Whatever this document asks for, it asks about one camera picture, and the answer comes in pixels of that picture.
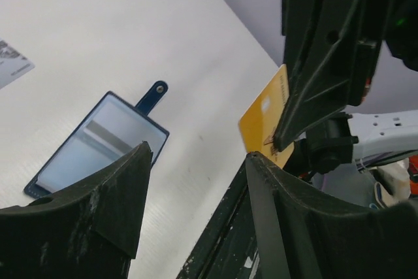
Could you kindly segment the blue card holder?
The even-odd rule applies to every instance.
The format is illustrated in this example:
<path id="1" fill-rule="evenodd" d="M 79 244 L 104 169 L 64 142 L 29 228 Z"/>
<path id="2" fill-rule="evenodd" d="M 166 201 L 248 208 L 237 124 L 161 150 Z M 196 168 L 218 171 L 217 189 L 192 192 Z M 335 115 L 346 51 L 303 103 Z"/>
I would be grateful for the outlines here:
<path id="1" fill-rule="evenodd" d="M 33 199 L 66 188 L 109 166 L 142 142 L 152 161 L 159 157 L 169 132 L 148 115 L 168 91 L 158 80 L 131 105 L 108 91 L 24 188 Z"/>

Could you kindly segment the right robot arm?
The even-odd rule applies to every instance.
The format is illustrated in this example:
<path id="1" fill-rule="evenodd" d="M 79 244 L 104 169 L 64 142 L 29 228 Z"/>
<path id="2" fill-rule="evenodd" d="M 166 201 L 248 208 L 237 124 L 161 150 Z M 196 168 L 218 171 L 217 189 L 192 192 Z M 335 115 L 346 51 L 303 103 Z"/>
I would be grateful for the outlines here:
<path id="1" fill-rule="evenodd" d="M 362 103 L 386 44 L 417 69 L 417 0 L 281 0 L 289 97 L 272 149 L 286 169 L 321 174 L 367 157 L 417 151 L 417 113 L 348 114 Z"/>

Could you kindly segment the white silver card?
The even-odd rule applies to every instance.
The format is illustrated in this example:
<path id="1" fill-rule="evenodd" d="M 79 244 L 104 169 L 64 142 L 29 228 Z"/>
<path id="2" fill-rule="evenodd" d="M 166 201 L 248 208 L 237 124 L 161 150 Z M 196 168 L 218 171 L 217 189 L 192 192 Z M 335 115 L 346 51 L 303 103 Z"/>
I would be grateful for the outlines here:
<path id="1" fill-rule="evenodd" d="M 4 88 L 35 68 L 35 64 L 4 39 L 1 45 L 0 88 Z"/>

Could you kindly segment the yellow credit card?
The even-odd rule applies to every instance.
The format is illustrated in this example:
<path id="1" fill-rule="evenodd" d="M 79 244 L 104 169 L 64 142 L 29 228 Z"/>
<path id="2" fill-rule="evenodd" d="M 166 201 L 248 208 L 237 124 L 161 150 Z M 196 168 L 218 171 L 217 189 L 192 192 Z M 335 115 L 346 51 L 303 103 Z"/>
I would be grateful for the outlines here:
<path id="1" fill-rule="evenodd" d="M 281 168 L 294 150 L 294 144 L 282 152 L 277 151 L 273 145 L 274 132 L 288 97 L 287 67 L 283 64 L 238 123 L 246 152 L 260 152 Z"/>

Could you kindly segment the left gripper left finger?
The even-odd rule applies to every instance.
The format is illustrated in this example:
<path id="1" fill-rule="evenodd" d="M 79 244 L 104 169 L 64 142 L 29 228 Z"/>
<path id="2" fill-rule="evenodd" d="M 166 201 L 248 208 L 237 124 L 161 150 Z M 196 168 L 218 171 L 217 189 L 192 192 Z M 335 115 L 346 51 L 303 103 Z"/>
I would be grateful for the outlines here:
<path id="1" fill-rule="evenodd" d="M 142 143 L 53 194 L 1 210 L 2 278 L 127 278 L 137 256 L 152 152 Z"/>

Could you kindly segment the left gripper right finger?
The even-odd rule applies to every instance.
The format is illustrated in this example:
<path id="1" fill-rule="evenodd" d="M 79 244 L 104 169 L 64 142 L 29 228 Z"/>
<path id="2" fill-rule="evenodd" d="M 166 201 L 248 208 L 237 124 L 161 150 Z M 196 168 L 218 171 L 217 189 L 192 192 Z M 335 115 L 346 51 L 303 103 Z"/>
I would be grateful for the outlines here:
<path id="1" fill-rule="evenodd" d="M 263 278 L 417 277 L 417 201 L 375 210 L 323 193 L 259 152 L 245 166 Z"/>

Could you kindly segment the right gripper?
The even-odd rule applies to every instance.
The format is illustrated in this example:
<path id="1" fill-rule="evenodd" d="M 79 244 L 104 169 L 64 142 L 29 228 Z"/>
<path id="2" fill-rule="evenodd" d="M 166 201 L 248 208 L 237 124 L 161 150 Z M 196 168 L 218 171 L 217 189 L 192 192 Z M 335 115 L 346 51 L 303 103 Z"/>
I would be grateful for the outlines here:
<path id="1" fill-rule="evenodd" d="M 366 97 L 382 43 L 417 70 L 417 0 L 281 0 L 289 98 L 274 134 L 299 135 Z"/>

